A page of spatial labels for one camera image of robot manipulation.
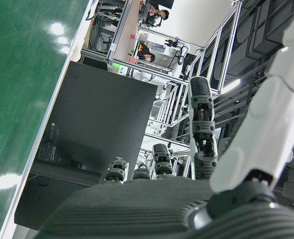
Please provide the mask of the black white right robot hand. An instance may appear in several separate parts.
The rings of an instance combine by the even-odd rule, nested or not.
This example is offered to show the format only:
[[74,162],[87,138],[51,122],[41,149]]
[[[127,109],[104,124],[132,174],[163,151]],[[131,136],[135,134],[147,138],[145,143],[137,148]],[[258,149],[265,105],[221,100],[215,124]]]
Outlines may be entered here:
[[189,81],[191,178],[173,176],[157,146],[146,171],[70,195],[39,239],[294,239],[294,210],[273,189],[294,146],[294,18],[267,78],[227,150],[218,157],[210,85]]

